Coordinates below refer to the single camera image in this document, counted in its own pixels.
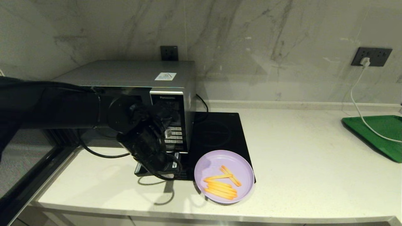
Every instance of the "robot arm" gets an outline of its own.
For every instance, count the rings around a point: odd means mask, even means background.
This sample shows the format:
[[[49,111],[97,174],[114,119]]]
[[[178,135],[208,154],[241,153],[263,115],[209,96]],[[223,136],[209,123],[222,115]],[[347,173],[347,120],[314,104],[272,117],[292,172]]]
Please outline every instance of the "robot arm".
[[[117,141],[150,173],[161,179],[177,159],[161,149],[160,137],[172,120],[164,106],[145,106],[135,98],[101,95],[91,89],[58,82],[0,79],[2,151],[20,128],[84,129],[110,127]]]

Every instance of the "silver microwave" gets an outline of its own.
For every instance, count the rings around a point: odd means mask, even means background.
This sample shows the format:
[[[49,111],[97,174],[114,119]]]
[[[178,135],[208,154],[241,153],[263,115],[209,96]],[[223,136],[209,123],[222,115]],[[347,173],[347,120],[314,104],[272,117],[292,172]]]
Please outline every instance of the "silver microwave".
[[[195,63],[187,61],[95,61],[67,72],[56,79],[87,86],[108,95],[130,95],[145,105],[163,103],[177,114],[170,133],[161,138],[168,152],[188,153],[195,106]],[[83,133],[88,146],[121,147],[117,132],[94,128]]]

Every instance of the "microwave door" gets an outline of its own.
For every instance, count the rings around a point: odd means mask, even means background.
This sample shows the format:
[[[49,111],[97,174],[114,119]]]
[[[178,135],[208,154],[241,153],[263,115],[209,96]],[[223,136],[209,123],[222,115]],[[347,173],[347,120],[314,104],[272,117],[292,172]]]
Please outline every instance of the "microwave door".
[[[0,160],[0,226],[10,225],[77,148],[68,129],[20,129]]]

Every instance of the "marble wall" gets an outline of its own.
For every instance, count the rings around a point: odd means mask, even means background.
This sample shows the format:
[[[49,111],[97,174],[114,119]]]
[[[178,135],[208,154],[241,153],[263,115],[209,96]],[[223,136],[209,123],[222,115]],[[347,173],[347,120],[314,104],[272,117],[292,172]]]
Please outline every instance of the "marble wall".
[[[357,48],[390,47],[354,96],[401,102],[400,0],[0,0],[0,10],[9,20],[0,27],[12,31],[5,49],[22,54],[0,54],[0,68],[33,78],[28,69],[49,78],[94,59],[160,60],[160,45],[177,45],[180,60],[197,62],[198,93],[209,100],[350,102]]]

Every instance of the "french fry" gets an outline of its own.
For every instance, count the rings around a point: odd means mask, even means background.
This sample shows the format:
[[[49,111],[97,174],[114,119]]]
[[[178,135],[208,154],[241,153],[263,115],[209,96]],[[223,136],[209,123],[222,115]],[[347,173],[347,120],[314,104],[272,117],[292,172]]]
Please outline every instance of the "french fry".
[[[214,181],[214,180],[207,180],[207,179],[204,179],[204,182],[219,184],[219,185],[225,186],[225,187],[232,187],[230,184],[223,183],[223,182],[220,182],[220,181]]]
[[[230,194],[227,194],[227,193],[215,190],[215,189],[210,189],[210,188],[204,188],[204,190],[208,193],[211,193],[212,195],[216,195],[216,196],[219,196],[224,199],[233,200],[233,196]]]
[[[223,175],[219,175],[219,176],[207,177],[206,180],[216,180],[216,179],[230,178],[230,177],[233,177],[233,174],[223,174]]]
[[[208,184],[207,186],[208,186],[208,188],[210,188],[210,189],[218,190],[218,191],[227,193],[227,194],[229,194],[229,195],[232,195],[233,197],[237,197],[237,191],[234,190],[233,188],[228,188],[228,187],[222,188],[222,187],[218,187],[218,186],[213,185],[213,184]]]
[[[233,175],[233,173],[224,165],[222,165],[221,171],[226,175],[232,175],[229,179],[237,186],[240,187],[242,183]]]

